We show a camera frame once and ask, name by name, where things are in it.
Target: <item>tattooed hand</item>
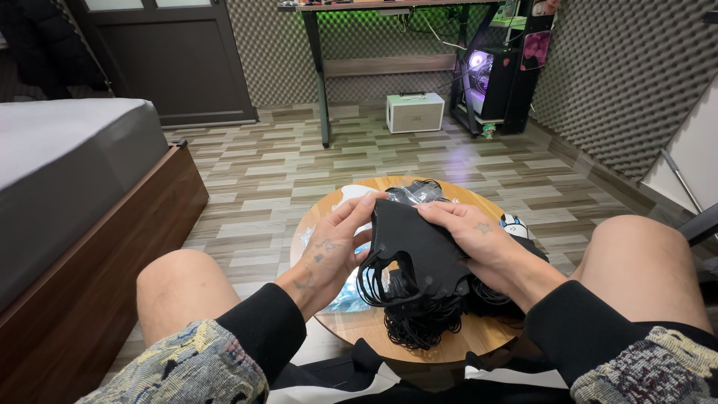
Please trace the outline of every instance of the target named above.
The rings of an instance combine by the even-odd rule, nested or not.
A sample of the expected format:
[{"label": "tattooed hand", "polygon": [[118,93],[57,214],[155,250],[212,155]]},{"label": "tattooed hand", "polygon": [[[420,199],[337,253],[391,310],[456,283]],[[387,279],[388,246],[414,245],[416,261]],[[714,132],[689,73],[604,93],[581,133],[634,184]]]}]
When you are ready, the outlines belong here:
[{"label": "tattooed hand", "polygon": [[481,208],[461,203],[431,202],[418,205],[429,223],[449,230],[456,243],[471,257],[467,266],[487,286],[511,295],[516,260],[529,260],[528,253],[506,233],[497,219]]},{"label": "tattooed hand", "polygon": [[354,250],[371,240],[371,229],[356,236],[357,229],[371,221],[374,202],[386,199],[384,192],[369,193],[344,202],[314,228],[299,262],[274,282],[294,300],[309,320],[342,290],[349,274],[369,254]]}]

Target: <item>white stripe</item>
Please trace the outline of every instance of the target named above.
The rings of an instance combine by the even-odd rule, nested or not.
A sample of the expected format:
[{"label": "white stripe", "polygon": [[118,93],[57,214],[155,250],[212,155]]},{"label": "white stripe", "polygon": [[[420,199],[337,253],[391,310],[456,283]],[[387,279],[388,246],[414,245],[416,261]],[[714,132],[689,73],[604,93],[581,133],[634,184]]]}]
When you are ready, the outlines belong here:
[{"label": "white stripe", "polygon": [[491,372],[467,366],[464,371],[465,379],[491,380],[492,382],[510,383],[512,385],[531,385],[554,387],[568,390],[569,386],[557,370],[541,373],[523,373],[511,369],[494,369]]},{"label": "white stripe", "polygon": [[348,392],[328,387],[295,386],[269,392],[266,404],[333,404],[363,395],[378,394],[389,390],[401,378],[382,363],[374,381],[364,390]]}]

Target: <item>wooden table top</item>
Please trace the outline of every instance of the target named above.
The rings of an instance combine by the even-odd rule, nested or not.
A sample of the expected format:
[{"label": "wooden table top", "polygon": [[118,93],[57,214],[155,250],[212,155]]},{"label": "wooden table top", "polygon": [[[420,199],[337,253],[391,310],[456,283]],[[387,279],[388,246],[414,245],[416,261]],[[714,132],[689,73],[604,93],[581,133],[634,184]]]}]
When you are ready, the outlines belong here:
[{"label": "wooden table top", "polygon": [[[424,180],[426,178],[382,177],[359,181],[355,184],[376,190],[385,190],[393,186],[408,186],[413,180],[417,179]],[[470,190],[443,181],[437,182],[442,186],[444,197],[449,200],[458,198],[460,203],[479,206],[487,215],[497,221],[504,214],[501,208]],[[338,189],[322,198],[304,215],[292,239],[292,247],[289,253],[289,261],[292,265],[295,265],[302,256],[302,243],[298,236],[299,232],[314,228],[322,217],[332,211],[332,206],[337,205],[341,200],[342,191]],[[395,262],[389,266],[389,269],[394,268],[397,268]],[[369,310],[354,313],[322,313],[314,317],[332,334],[350,344],[354,344],[359,338],[364,338],[369,346],[382,357],[405,362],[448,363],[463,361],[466,352],[471,351],[477,355],[485,354],[509,342],[520,332],[496,321],[494,318],[479,317],[470,313],[462,316],[461,331],[457,334],[445,331],[438,346],[429,351],[424,351],[423,349],[409,350],[389,341],[386,327],[384,326],[384,310],[382,308],[372,307]]]},{"label": "wooden table top", "polygon": [[345,12],[350,10],[401,9],[405,7],[451,6],[454,4],[495,3],[497,0],[398,0],[362,1],[321,6],[277,6],[281,12]]}]

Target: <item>bed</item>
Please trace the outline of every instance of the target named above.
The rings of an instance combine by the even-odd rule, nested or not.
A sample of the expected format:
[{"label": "bed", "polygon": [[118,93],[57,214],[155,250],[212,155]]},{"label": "bed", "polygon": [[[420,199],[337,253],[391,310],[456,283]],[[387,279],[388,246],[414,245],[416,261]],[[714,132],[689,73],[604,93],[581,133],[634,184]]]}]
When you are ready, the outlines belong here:
[{"label": "bed", "polygon": [[0,402],[96,388],[136,322],[137,274],[207,199],[148,101],[0,104]]}]

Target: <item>brown door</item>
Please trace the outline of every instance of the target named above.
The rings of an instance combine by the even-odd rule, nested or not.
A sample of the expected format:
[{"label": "brown door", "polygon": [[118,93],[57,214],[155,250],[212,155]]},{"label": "brown door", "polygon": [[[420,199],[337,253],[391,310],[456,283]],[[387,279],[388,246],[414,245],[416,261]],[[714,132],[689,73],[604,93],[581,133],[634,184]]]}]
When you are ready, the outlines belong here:
[{"label": "brown door", "polygon": [[225,0],[67,0],[118,97],[164,126],[256,120]]}]

